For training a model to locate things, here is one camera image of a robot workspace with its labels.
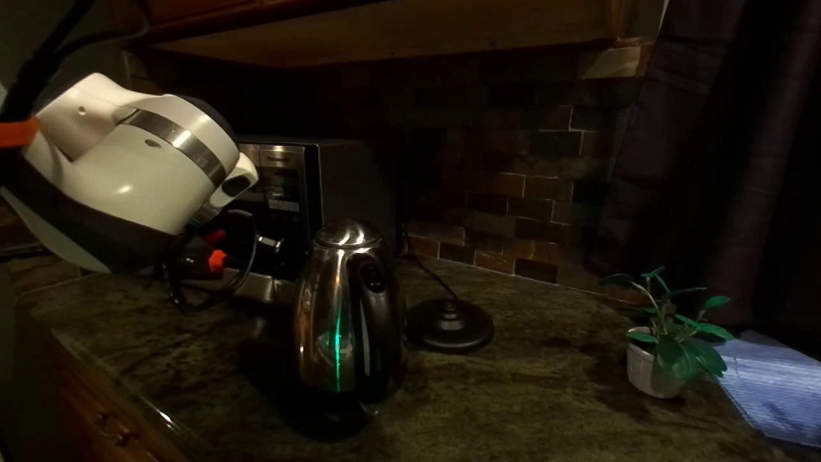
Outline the silver microwave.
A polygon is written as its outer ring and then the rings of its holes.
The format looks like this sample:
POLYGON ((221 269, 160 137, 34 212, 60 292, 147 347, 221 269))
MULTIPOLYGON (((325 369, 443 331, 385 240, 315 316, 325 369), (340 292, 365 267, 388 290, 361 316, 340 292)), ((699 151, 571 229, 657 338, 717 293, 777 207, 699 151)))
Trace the silver microwave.
POLYGON ((316 232, 343 219, 369 223, 398 249, 394 169, 362 141, 241 135, 259 181, 232 202, 254 214, 261 242, 238 298, 289 304, 316 232))

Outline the stainless steel electric kettle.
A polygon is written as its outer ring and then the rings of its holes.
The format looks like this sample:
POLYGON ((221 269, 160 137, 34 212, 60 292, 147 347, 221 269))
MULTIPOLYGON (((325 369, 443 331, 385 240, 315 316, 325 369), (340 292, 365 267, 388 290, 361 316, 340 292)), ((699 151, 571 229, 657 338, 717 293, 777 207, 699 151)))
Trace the stainless steel electric kettle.
POLYGON ((305 385, 387 400, 407 371, 405 300, 384 239, 344 219, 314 235, 296 284, 293 340, 305 385))

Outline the black kettle base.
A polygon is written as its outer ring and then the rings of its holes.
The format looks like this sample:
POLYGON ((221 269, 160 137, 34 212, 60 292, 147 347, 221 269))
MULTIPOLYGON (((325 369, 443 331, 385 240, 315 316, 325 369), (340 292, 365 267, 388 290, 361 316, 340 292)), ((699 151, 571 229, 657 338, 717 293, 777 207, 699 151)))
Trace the black kettle base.
POLYGON ((489 313, 455 298, 420 302, 408 310, 405 321, 409 340, 434 353, 474 353, 495 336, 495 323, 489 313))

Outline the potted green plant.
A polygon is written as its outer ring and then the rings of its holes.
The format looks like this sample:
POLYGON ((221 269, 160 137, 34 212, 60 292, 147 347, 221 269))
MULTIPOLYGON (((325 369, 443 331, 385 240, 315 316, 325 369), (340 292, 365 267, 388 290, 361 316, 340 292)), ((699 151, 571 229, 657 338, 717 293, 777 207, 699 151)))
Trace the potted green plant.
POLYGON ((601 278, 598 285, 627 287, 642 296, 644 304, 638 309, 648 325, 625 331, 628 380, 648 397, 671 400, 690 381, 723 377, 729 368, 716 346, 735 336, 707 318, 713 310, 727 306, 729 296, 710 296, 695 315, 680 314, 675 299, 703 293, 706 287, 672 289, 663 275, 665 269, 660 266, 638 276, 612 274, 601 278))

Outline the dark curtain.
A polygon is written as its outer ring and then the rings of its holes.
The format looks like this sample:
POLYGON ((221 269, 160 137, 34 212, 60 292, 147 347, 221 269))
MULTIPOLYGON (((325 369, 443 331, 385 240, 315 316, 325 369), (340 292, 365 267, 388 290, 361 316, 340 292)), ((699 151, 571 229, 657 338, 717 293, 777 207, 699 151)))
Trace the dark curtain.
POLYGON ((821 359, 821 0, 669 0, 586 263, 821 359))

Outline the blue cloth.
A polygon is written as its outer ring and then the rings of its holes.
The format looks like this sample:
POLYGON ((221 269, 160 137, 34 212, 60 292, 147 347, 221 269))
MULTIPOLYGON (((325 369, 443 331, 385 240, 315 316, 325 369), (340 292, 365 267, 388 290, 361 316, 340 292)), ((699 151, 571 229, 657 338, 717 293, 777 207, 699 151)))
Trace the blue cloth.
POLYGON ((766 438, 821 449, 821 361, 753 330, 715 347, 718 383, 766 438))

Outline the wooden wall cabinet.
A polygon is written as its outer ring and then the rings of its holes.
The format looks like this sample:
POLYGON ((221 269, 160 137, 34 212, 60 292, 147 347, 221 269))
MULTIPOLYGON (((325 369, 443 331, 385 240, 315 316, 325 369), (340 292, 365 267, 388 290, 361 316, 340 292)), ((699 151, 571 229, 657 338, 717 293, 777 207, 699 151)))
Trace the wooden wall cabinet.
POLYGON ((275 69, 643 43, 670 0, 137 0, 128 49, 275 69))

